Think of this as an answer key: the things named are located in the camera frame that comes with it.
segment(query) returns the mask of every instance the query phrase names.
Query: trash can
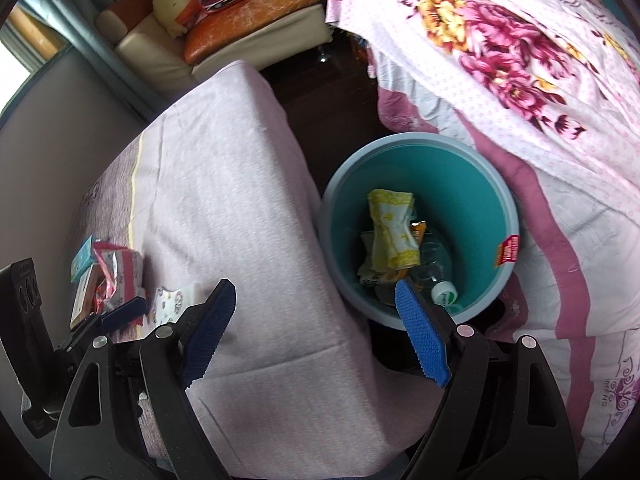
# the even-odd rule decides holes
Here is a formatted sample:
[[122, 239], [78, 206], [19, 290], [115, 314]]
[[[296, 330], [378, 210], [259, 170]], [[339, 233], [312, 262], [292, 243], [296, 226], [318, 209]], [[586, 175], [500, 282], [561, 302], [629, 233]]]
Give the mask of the trash can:
[[367, 194], [377, 188], [412, 192], [418, 220], [446, 238], [458, 290], [447, 308], [453, 320], [465, 322], [488, 307], [509, 279], [519, 240], [513, 197], [495, 168], [449, 137], [395, 134], [351, 155], [329, 182], [319, 235], [338, 290], [369, 319], [404, 330], [396, 310], [358, 282], [366, 256], [360, 233], [373, 227]]

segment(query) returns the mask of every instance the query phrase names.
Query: sofa leg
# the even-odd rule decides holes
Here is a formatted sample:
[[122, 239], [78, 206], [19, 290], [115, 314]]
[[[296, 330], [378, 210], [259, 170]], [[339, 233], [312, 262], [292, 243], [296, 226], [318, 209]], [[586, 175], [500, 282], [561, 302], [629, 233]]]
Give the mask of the sofa leg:
[[331, 59], [331, 54], [324, 50], [324, 45], [318, 47], [318, 62], [326, 63]]

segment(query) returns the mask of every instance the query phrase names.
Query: floral blanket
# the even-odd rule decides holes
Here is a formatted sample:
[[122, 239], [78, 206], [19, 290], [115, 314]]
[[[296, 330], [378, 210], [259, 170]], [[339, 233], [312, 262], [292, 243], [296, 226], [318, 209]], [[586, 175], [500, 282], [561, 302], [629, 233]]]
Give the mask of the floral blanket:
[[535, 335], [581, 471], [640, 397], [640, 48], [596, 0], [329, 0], [367, 40], [383, 123], [481, 152], [514, 193], [518, 262], [492, 336]]

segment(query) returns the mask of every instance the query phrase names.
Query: sticker on trash can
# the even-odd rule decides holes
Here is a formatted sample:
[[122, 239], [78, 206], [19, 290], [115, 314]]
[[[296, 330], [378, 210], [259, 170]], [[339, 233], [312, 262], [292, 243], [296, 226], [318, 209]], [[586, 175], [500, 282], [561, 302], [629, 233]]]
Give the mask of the sticker on trash can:
[[518, 246], [520, 245], [520, 237], [511, 235], [500, 245], [498, 245], [498, 254], [495, 258], [495, 266], [500, 267], [507, 262], [515, 263], [518, 257]]

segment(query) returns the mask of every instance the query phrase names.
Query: bed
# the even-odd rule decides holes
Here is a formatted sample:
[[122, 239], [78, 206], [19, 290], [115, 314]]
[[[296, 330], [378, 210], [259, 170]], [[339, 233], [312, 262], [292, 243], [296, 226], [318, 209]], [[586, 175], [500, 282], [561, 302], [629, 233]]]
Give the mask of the bed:
[[584, 473], [640, 397], [638, 41], [597, 0], [329, 0], [327, 22], [367, 41], [386, 127], [456, 138], [510, 186], [489, 336], [540, 341]]
[[[319, 202], [270, 86], [238, 61], [160, 115], [78, 213], [72, 245], [94, 234], [140, 251], [151, 295], [235, 284], [236, 312], [188, 389], [235, 478], [377, 473], [420, 439], [440, 402], [432, 381], [373, 358], [366, 320], [347, 310], [324, 265]], [[146, 335], [152, 317], [130, 336]], [[146, 412], [143, 422], [162, 458]]]

